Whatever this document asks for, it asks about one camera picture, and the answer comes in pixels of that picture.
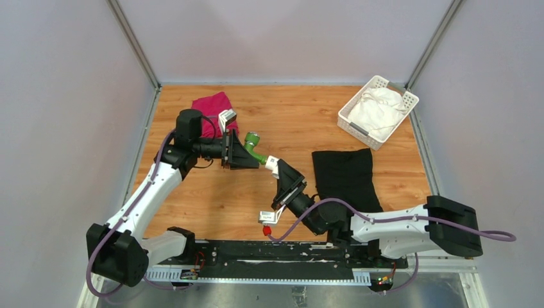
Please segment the white pipe fitting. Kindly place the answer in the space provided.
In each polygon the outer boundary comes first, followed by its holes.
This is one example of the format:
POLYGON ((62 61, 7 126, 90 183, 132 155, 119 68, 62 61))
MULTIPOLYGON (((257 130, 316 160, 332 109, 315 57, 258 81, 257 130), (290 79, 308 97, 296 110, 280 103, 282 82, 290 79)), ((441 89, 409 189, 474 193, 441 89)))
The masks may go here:
POLYGON ((265 168, 271 171, 271 175, 276 178, 277 180, 280 178, 279 176, 279 170, 278 170, 278 161, 279 159, 269 155, 267 157, 265 168))

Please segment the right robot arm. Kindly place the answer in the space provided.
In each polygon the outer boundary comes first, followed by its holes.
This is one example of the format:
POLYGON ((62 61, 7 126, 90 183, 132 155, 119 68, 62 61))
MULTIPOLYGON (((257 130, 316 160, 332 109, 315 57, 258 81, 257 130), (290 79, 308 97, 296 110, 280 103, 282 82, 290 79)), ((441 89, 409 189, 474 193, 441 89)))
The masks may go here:
POLYGON ((457 257, 483 254, 475 209, 443 196, 429 196, 427 201, 409 209, 390 212, 360 212, 339 198, 314 201, 304 193, 304 176, 284 160, 269 157, 266 169, 276 178, 276 196, 270 221, 278 222, 285 209, 316 235, 345 231, 348 242, 375 242, 366 250, 370 265, 382 268, 391 259, 430 250, 443 250, 457 257))

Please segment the green water faucet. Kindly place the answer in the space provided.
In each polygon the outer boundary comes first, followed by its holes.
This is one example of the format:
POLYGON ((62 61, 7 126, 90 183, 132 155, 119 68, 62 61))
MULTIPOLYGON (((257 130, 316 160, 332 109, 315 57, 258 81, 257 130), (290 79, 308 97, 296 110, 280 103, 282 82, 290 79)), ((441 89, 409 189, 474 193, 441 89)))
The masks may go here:
POLYGON ((261 165, 265 165, 268 157, 255 152, 255 148, 260 142, 260 136, 256 132, 248 132, 244 138, 244 148, 246 151, 255 158, 261 165))

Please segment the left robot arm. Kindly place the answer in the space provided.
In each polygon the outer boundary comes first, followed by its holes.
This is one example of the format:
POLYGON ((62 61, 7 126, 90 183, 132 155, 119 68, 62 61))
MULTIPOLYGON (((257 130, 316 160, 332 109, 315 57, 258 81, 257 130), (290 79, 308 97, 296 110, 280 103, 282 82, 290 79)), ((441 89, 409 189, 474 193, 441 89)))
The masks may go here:
POLYGON ((149 268, 174 258, 181 265, 196 258, 193 232, 168 228, 162 235, 144 238, 144 233, 171 192, 196 168, 199 158, 218 160, 226 169, 257 169, 259 162, 227 126, 236 120, 232 109, 219 113, 221 136, 204 138, 202 124, 211 120, 196 109, 182 110, 176 125, 164 138, 149 173, 128 201, 106 223, 94 223, 86 234, 91 275, 97 274, 121 286, 136 286, 149 268))

